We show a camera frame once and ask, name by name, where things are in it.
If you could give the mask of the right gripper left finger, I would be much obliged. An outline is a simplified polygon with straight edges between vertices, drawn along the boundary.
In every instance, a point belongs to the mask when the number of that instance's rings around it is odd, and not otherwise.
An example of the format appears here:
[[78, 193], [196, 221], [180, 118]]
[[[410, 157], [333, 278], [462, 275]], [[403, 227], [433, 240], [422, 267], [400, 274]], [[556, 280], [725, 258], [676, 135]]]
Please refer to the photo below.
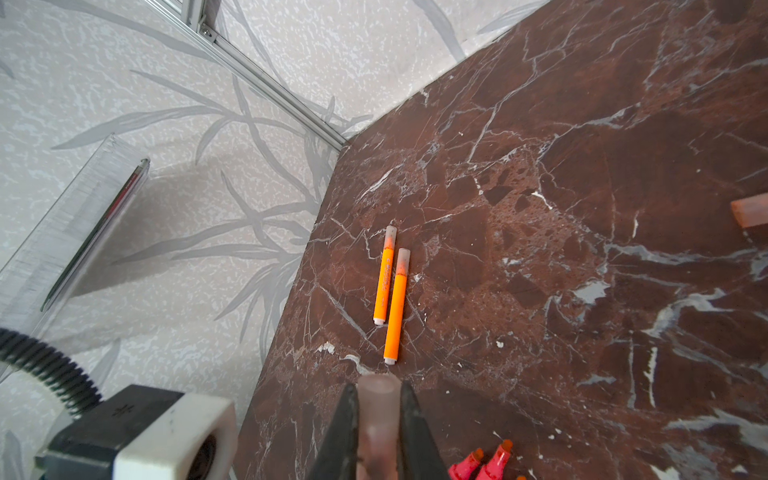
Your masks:
[[356, 479], [359, 429], [358, 391], [354, 384], [347, 384], [342, 390], [336, 410], [307, 479]]

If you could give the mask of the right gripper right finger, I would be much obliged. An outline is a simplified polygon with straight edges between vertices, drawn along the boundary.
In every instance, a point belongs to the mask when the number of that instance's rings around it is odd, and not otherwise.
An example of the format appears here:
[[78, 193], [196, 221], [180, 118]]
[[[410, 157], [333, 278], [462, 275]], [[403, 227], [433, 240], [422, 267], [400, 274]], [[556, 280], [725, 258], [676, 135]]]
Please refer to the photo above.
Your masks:
[[398, 476], [400, 479], [449, 479], [415, 390], [403, 382], [400, 392], [398, 434]]

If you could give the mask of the pink marker pen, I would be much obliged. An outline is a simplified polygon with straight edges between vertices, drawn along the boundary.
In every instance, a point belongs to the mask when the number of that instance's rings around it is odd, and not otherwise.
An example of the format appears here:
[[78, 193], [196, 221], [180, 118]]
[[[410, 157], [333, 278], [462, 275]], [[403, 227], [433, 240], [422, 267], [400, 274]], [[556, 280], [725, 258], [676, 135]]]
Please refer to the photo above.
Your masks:
[[451, 480], [470, 480], [484, 459], [484, 451], [477, 448], [471, 451], [461, 462], [453, 464], [448, 469]]

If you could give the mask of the orange marker pen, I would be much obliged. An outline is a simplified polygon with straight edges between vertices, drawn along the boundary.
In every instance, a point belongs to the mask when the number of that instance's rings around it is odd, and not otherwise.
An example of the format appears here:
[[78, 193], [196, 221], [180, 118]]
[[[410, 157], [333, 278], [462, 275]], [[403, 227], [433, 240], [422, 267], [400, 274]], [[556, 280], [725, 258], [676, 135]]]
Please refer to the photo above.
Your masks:
[[392, 278], [394, 250], [396, 244], [397, 229], [395, 226], [386, 227], [384, 245], [381, 256], [376, 299], [374, 305], [373, 322], [375, 325], [383, 325], [387, 319], [389, 302], [389, 290]]
[[394, 365], [399, 358], [410, 256], [411, 251], [405, 248], [401, 248], [397, 254], [395, 280], [392, 289], [387, 336], [383, 354], [384, 362], [389, 366]]

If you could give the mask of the translucent pink pen cap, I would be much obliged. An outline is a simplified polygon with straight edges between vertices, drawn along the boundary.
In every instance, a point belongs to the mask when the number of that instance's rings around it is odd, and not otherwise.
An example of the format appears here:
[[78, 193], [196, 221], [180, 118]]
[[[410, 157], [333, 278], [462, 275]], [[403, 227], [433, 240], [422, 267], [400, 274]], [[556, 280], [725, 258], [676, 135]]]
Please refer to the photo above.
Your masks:
[[734, 200], [730, 203], [737, 224], [742, 229], [768, 223], [768, 193]]

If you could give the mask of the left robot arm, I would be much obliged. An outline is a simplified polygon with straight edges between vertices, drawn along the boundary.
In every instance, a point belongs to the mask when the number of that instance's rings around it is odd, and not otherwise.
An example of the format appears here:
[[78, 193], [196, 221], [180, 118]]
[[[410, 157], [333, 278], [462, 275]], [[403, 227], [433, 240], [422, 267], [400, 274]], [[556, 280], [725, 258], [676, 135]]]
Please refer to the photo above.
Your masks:
[[[33, 377], [63, 405], [63, 410], [43, 437], [45, 443], [103, 402], [97, 383], [86, 371], [69, 356], [42, 340], [2, 328], [1, 362]], [[33, 460], [31, 472], [25, 472], [20, 437], [11, 430], [6, 431], [2, 438], [1, 477], [45, 477], [42, 461], [37, 458]]]

